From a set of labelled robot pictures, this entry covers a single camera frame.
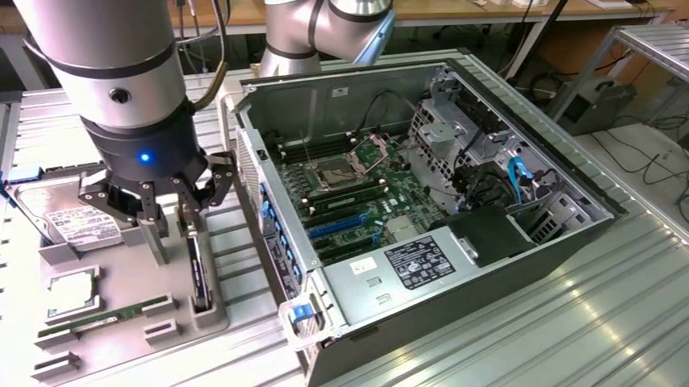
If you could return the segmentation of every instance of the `screw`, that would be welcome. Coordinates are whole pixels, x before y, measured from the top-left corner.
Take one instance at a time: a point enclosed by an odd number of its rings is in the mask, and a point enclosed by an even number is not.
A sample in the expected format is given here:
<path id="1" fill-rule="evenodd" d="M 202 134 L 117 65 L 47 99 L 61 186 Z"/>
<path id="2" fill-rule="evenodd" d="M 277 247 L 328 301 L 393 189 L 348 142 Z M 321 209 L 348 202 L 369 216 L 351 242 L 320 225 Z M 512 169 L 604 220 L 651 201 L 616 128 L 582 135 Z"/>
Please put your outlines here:
<path id="1" fill-rule="evenodd" d="M 126 103 L 130 99 L 130 94 L 126 90 L 114 88 L 109 90 L 109 99 L 117 103 Z"/>

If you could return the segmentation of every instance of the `aluminum profile table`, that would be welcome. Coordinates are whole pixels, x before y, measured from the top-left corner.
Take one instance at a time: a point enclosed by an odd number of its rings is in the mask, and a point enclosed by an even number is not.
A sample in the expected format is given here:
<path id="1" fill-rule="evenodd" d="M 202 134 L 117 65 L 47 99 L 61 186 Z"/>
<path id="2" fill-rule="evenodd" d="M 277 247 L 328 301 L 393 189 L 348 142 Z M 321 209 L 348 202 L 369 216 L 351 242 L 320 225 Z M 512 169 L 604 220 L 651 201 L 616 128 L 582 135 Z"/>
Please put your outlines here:
<path id="1" fill-rule="evenodd" d="M 448 57 L 477 77 L 628 214 L 543 280 L 352 370 L 328 387 L 687 386 L 689 235 L 471 55 L 453 50 L 420 52 L 388 56 L 380 63 Z M 325 68 L 344 66 L 335 62 Z M 248 71 L 232 72 L 226 79 L 246 77 Z M 190 98 L 202 93 L 209 79 L 209 75 L 186 78 Z M 210 149 L 221 147 L 216 114 L 210 106 L 194 118 L 200 142 Z M 2 122 L 14 122 L 2 128 L 7 136 L 3 149 L 13 164 L 97 159 L 87 136 L 74 125 L 77 118 L 61 90 L 26 93 L 21 106 L 14 103 L 0 109 Z M 69 142 L 82 148 L 81 152 L 63 148 Z M 69 385 L 302 385 L 301 369 L 285 345 L 264 271 L 236 204 L 230 194 L 208 224 L 229 328 Z M 19 234 L 15 216 L 9 211 L 2 216 L 5 223 L 0 222 L 5 226 L 0 238 L 2 343 L 7 324 L 19 320 L 10 299 L 19 299 L 22 294 L 14 286 L 30 282 L 30 272 L 22 271 L 26 256 L 15 252 L 35 242 L 35 235 Z M 3 379 L 25 368 L 15 351 L 9 345 L 0 347 L 0 385 L 33 385 L 27 377 Z"/>
<path id="2" fill-rule="evenodd" d="M 683 82 L 689 83 L 689 26 L 666 24 L 612 27 L 574 83 L 555 97 L 547 109 L 547 115 L 555 121 L 562 117 L 580 86 L 592 75 L 614 43 L 622 43 L 634 53 L 643 55 Z"/>

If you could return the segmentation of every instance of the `motherboard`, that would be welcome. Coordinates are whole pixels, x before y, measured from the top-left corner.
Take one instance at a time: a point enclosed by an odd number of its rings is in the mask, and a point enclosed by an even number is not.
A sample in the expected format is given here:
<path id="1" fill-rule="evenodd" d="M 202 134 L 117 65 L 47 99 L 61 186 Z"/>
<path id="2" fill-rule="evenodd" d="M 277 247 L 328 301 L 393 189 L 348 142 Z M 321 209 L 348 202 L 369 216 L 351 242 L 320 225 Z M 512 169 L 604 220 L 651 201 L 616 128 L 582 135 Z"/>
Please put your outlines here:
<path id="1" fill-rule="evenodd" d="M 413 237 L 447 215 L 411 172 L 409 149 L 388 137 L 368 134 L 348 152 L 331 144 L 298 148 L 285 150 L 292 162 L 277 171 L 325 265 Z"/>

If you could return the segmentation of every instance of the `green circuit board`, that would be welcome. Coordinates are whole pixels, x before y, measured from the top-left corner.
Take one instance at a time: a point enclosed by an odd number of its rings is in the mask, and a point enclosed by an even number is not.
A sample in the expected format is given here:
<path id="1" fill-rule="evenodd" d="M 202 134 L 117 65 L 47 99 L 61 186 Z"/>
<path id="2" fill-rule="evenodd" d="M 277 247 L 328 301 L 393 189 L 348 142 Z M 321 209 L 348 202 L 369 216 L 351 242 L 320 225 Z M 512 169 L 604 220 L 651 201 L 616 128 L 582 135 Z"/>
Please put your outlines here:
<path id="1" fill-rule="evenodd" d="M 384 146 L 387 153 L 384 158 L 380 146 Z M 395 235 L 399 238 L 400 234 L 392 234 L 385 227 L 392 219 L 393 223 L 399 223 L 400 217 L 405 215 L 403 220 L 408 220 L 416 232 L 423 233 L 429 224 L 445 216 L 424 192 L 424 187 L 411 170 L 404 168 L 404 164 L 396 148 L 377 138 L 376 142 L 364 140 L 353 154 L 340 153 L 277 166 L 306 233 L 320 227 L 363 217 L 360 225 L 310 238 L 324 264 L 332 264 L 397 242 Z M 356 190 L 360 187 L 363 189 L 356 193 L 339 195 L 329 201 L 320 200 L 337 207 L 331 210 L 321 206 L 317 208 L 324 209 L 324 213 L 313 213 L 316 205 L 312 202 L 316 202 L 321 195 L 331 196 L 335 192 Z M 308 203 L 302 202 L 304 198 L 309 199 Z"/>

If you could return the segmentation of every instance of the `blue pcie slot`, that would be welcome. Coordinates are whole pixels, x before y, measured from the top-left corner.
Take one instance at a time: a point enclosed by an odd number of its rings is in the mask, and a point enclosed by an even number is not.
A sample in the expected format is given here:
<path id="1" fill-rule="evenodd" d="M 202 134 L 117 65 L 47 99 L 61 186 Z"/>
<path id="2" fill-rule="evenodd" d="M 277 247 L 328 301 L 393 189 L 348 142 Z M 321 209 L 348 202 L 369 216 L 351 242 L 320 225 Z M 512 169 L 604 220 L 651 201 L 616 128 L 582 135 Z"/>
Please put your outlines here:
<path id="1" fill-rule="evenodd" d="M 364 224 L 367 218 L 368 217 L 365 216 L 365 214 L 360 214 L 357 217 L 341 220 L 340 222 L 333 223 L 329 226 L 318 227 L 308 232 L 308 238 L 318 238 L 320 236 L 329 235 L 337 231 L 359 227 L 361 224 Z"/>

